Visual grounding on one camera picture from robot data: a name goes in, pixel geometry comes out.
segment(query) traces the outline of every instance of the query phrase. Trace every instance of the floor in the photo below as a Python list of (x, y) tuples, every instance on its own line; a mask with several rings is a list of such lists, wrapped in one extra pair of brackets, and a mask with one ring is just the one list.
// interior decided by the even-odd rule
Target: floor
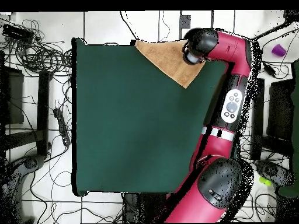
[[(179, 11), (178, 10), (162, 10), (160, 11), (161, 19), (158, 21), (159, 11), (145, 11), (145, 12), (127, 12), (127, 15), (123, 12), (125, 20), (128, 20), (132, 31), (135, 35), (142, 40), (157, 42), (158, 36), (161, 41), (173, 41), (179, 37)], [(190, 15), (191, 28), (194, 27), (210, 27), (211, 21), (210, 11), (183, 11), (183, 15)], [(214, 11), (214, 27), (219, 27), (227, 31), (235, 32), (247, 37), (254, 37), (260, 32), (264, 32), (275, 25), (283, 22), (283, 12), (281, 10), (236, 10), (235, 11), (235, 24), (234, 24), (234, 10), (215, 10)], [(44, 40), (46, 42), (58, 42), (56, 45), (60, 46), (63, 51), (67, 51), (71, 48), (71, 39), (73, 37), (84, 38), (88, 44), (103, 44), (108, 42), (115, 42), (118, 44), (129, 44), (132, 36), (130, 30), (120, 18), (119, 12), (37, 12), (37, 13), (15, 13), (13, 14), (11, 21), (17, 24), (22, 24), (26, 19), (36, 20), (39, 23), (39, 28), (44, 33)], [(265, 42), (273, 39), (284, 32), (297, 28), (295, 24), (285, 28), (281, 31), (272, 33), (259, 40), (260, 45), (263, 46)], [(273, 41), (265, 46), (263, 50), (263, 60), (274, 61), (278, 64), (281, 63), (280, 57), (275, 57), (271, 50), (276, 44), (281, 44), (285, 49), (291, 43), (294, 34), (282, 37), (276, 41)], [(292, 45), (289, 48), (287, 56), (284, 62), (293, 62), (299, 58), (299, 51), (295, 50), (295, 47), (299, 44), (298, 37), (296, 37)], [(269, 86), (273, 82), (273, 78), (267, 76), (265, 73), (259, 75), (261, 78), (265, 78), (265, 101), (269, 98)], [(61, 82), (67, 80), (63, 76), (58, 78)], [(37, 83), (36, 78), (25, 78), (24, 82), (24, 97), (26, 102), (32, 102), (37, 100)], [(64, 100), (62, 93), (62, 84), (56, 81), (52, 81), (50, 85), (50, 107), (55, 108), (59, 106)], [(64, 118), (71, 124), (71, 104), (68, 105), (68, 110), (64, 109)], [(24, 112), (27, 114), (33, 128), (36, 127), (36, 113), (37, 107), (34, 104), (23, 104)], [(267, 102), (265, 103), (265, 120), (267, 120)], [(264, 130), (266, 130), (267, 121), (264, 123)], [(22, 125), (12, 125), (11, 128), (30, 128), (28, 122), (24, 121)], [(49, 141), (53, 141), (52, 157), (59, 155), (64, 147), (61, 142), (61, 138), (58, 136), (57, 131), (58, 123), (53, 115), (49, 115)], [(15, 133), (22, 130), (8, 129), (7, 133)], [(12, 149), (7, 152), (7, 158), (15, 160), (25, 154), (29, 149), (33, 149), (35, 144), (25, 145), (16, 149)], [(269, 153), (263, 154), (263, 157), (267, 157)], [(72, 168), (72, 153), (71, 149), (62, 156), (53, 159), (51, 163), (46, 163), (40, 170), (36, 172), (36, 178), (33, 184), (34, 193), (47, 201), (47, 210), (41, 217), (39, 223), (53, 223), (54, 219), (57, 223), (105, 223), (104, 219), (107, 216), (115, 218), (121, 210), (121, 195), (119, 193), (105, 193), (105, 192), (90, 192), (87, 196), (83, 197), (82, 202), (80, 197), (76, 197), (72, 191), (70, 184), (70, 173)], [(283, 161), (283, 166), (288, 167), (288, 161)], [(34, 216), (36, 218), (35, 223), (45, 210), (45, 204), (38, 201), (29, 191), (30, 183), (32, 182), (33, 175), (27, 176), (23, 186), (22, 205), (24, 214), (26, 216)], [(274, 195), (274, 189), (272, 186), (268, 187), (259, 182), (259, 176), (255, 172), (255, 182), (251, 195), (256, 198), (261, 193), (269, 193)], [(276, 206), (276, 202), (272, 197), (267, 195), (261, 196), (257, 203), (267, 210), (267, 205), (271, 205), (273, 208)], [(54, 219), (51, 216), (51, 210), (55, 209)], [(274, 218), (267, 212), (261, 212), (259, 214), (262, 221), (274, 221)], [(239, 221), (245, 222), (258, 222), (258, 215), (252, 208), (251, 198), (245, 203), (244, 207), (238, 212), (236, 217), (240, 217)]]

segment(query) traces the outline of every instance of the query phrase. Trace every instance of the control button panel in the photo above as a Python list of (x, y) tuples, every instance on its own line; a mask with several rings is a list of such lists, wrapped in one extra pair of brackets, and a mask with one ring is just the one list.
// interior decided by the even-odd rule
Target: control button panel
[(227, 93), (221, 112), (221, 118), (225, 122), (233, 123), (237, 119), (242, 97), (238, 89), (232, 89)]

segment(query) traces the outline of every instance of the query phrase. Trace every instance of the brown cloth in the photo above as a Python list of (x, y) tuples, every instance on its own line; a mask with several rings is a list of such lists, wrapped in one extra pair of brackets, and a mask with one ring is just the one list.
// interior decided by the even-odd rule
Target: brown cloth
[(135, 46), (163, 73), (186, 89), (204, 65), (204, 62), (196, 65), (188, 65), (184, 62), (182, 49), (186, 42), (187, 40), (148, 43), (137, 40)]

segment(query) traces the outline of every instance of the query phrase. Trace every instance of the green object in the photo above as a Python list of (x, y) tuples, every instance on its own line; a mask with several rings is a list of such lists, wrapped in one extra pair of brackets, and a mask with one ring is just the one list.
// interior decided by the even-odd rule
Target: green object
[(133, 46), (77, 39), (77, 190), (174, 192), (224, 71), (207, 62), (184, 89)]
[(292, 134), (292, 144), (294, 148), (294, 154), (292, 159), (293, 173), (295, 177), (294, 184), (288, 187), (279, 188), (278, 193), (281, 196), (288, 198), (298, 198), (299, 197), (299, 61), (294, 63), (293, 76), (295, 77), (295, 89), (291, 94), (291, 98), (294, 104), (294, 118), (293, 118), (293, 134)]
[(259, 181), (263, 184), (265, 184), (266, 186), (270, 186), (271, 185), (271, 181), (267, 180), (266, 178), (263, 177), (259, 177)]

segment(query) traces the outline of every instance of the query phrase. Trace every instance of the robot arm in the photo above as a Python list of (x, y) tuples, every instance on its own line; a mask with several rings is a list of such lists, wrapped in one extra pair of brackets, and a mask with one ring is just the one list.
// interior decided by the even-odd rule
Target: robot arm
[(251, 47), (245, 39), (214, 29), (193, 29), (185, 38), (188, 64), (221, 60), (227, 69), (208, 108), (190, 172), (175, 192), (182, 199), (165, 222), (216, 222), (241, 182), (242, 170), (230, 154), (251, 71)]

